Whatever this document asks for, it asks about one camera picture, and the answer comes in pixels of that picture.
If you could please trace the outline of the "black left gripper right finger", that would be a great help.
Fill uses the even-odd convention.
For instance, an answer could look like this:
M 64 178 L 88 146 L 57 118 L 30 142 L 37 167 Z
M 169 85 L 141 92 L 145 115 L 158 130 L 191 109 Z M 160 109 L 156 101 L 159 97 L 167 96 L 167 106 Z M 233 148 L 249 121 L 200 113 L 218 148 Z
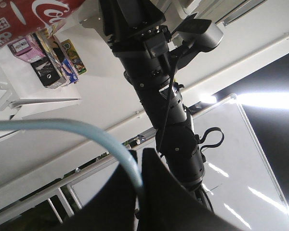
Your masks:
M 167 170 L 155 149 L 144 148 L 142 177 L 145 210 L 141 231 L 237 231 L 232 225 L 196 201 Z

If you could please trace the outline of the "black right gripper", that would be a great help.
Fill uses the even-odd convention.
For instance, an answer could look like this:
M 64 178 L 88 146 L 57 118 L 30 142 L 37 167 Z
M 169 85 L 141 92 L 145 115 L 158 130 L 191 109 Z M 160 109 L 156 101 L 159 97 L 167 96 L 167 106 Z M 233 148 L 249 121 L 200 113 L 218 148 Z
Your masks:
M 103 31 L 126 79 L 173 79 L 166 18 L 149 0 L 101 0 Z

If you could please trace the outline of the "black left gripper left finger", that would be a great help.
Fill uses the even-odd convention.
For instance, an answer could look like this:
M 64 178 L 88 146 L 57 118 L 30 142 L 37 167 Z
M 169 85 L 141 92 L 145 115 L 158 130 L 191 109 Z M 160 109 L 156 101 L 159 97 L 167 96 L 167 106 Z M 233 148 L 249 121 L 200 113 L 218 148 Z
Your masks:
M 0 231 L 132 231 L 136 193 L 111 155 L 0 209 Z

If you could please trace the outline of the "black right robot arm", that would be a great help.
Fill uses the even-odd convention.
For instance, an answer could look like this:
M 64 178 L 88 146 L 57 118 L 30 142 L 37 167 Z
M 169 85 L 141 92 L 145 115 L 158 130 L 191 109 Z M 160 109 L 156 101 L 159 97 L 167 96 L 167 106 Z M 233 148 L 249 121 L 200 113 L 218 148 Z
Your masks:
M 199 145 L 204 139 L 194 133 L 192 113 L 174 76 L 200 52 L 215 49 L 222 31 L 211 20 L 190 16 L 176 28 L 183 37 L 181 46 L 170 50 L 166 18 L 151 1 L 101 0 L 99 6 L 108 45 L 156 129 L 157 152 L 192 196 L 212 209 L 202 187 L 206 158 Z

